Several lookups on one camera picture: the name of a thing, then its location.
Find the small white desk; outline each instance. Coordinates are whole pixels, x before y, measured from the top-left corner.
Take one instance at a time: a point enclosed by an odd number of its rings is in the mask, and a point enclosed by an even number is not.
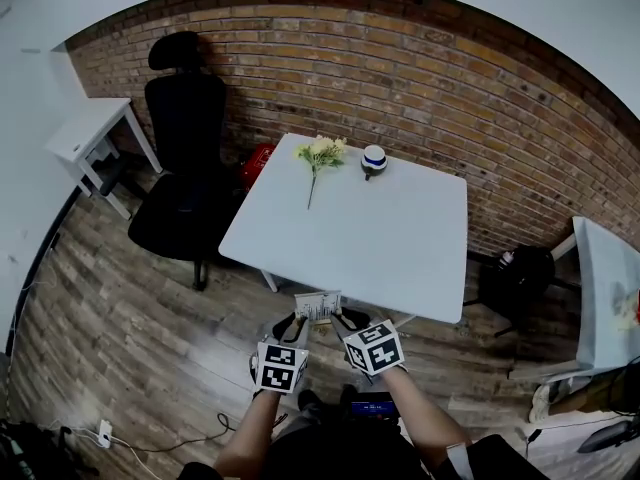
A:
[[[411,315],[455,323],[462,315],[467,185],[389,158],[365,181],[362,150],[318,176],[294,158],[312,139],[285,135],[251,188],[220,254],[269,273]]]
[[[614,308],[640,288],[640,252],[584,217],[573,218],[574,233],[552,251],[554,259],[578,247],[582,284],[580,339],[575,360],[516,369],[510,379],[593,375],[621,368],[640,355],[640,326],[620,329]]]
[[[103,140],[113,156],[116,158],[120,156],[107,137],[107,133],[123,117],[129,123],[142,151],[155,171],[162,172],[162,167],[151,145],[131,111],[130,101],[129,98],[87,98],[78,105],[74,115],[67,119],[45,145],[47,150],[56,155],[87,196],[91,195],[91,190],[82,182],[82,173],[87,175],[98,190],[102,186],[102,180],[87,161],[87,157]],[[129,211],[115,195],[109,194],[107,200],[125,219],[131,217]]]

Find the red object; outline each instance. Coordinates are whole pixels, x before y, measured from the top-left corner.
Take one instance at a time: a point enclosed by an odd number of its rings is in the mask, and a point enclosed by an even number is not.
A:
[[[271,144],[260,144],[251,155],[249,161],[242,167],[240,177],[247,192],[258,179],[260,172],[267,164],[267,160],[271,157],[271,153],[275,146]]]

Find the person's arm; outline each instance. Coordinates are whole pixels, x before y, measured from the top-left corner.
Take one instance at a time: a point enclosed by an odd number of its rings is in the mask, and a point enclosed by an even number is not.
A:
[[[469,436],[445,411],[430,401],[401,368],[380,374],[393,398],[420,458],[434,471],[447,458],[447,446],[471,445]]]
[[[271,444],[280,393],[262,391],[251,402],[240,426],[214,464],[222,477],[258,478]]]

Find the white wall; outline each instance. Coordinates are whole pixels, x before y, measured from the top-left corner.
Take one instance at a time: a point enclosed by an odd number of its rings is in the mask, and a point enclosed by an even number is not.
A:
[[[0,0],[0,11],[9,0]],[[33,255],[73,184],[43,150],[77,98],[54,47],[145,0],[11,0],[0,20],[0,344]],[[582,64],[640,116],[640,0],[460,0],[531,32]],[[21,48],[40,48],[25,54]],[[12,254],[19,264],[7,260]]]

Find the power outlet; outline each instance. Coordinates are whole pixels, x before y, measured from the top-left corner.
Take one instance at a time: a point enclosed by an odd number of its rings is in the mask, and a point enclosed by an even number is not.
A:
[[[111,447],[111,432],[113,427],[107,420],[100,421],[100,432],[98,432],[98,442],[103,448]]]

